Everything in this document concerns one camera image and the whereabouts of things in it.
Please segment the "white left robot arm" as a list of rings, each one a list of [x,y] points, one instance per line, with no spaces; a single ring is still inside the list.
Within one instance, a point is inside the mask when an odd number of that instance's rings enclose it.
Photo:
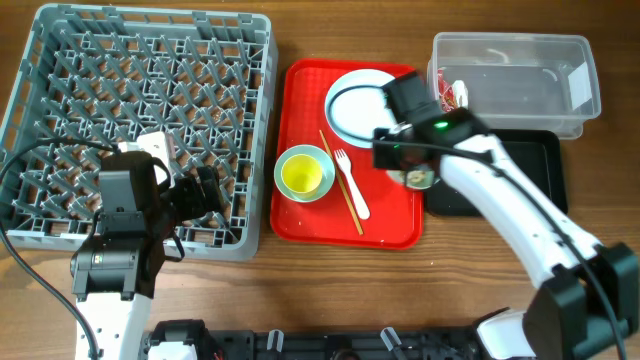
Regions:
[[[224,199],[211,166],[158,181],[168,169],[144,151],[109,155],[99,172],[102,209],[70,262],[80,313],[78,359],[134,359],[150,316],[164,242],[185,221],[219,211]]]

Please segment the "yellow plastic cup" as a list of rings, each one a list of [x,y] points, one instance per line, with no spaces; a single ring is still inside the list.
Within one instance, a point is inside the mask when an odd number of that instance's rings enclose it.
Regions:
[[[297,154],[284,162],[281,177],[286,188],[296,197],[309,198],[317,192],[322,182],[323,169],[312,156]]]

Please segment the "red snack wrapper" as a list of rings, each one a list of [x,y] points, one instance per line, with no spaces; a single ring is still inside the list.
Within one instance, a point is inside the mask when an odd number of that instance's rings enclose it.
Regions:
[[[449,112],[458,107],[453,86],[444,79],[443,70],[437,71],[438,94],[440,105],[444,112]]]

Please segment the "green bowl with food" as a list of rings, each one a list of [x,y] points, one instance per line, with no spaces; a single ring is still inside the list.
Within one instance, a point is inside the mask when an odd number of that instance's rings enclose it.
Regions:
[[[408,171],[387,170],[389,178],[411,190],[424,191],[439,182],[439,177],[429,166],[419,166]]]

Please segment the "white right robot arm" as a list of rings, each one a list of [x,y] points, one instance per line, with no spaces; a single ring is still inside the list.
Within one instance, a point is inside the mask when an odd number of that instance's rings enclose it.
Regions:
[[[607,247],[576,225],[520,170],[473,113],[438,113],[421,77],[382,85],[397,122],[373,135],[374,165],[405,172],[429,165],[510,245],[536,294],[524,311],[481,320],[476,333],[493,359],[588,359],[639,329],[639,263],[625,244]]]

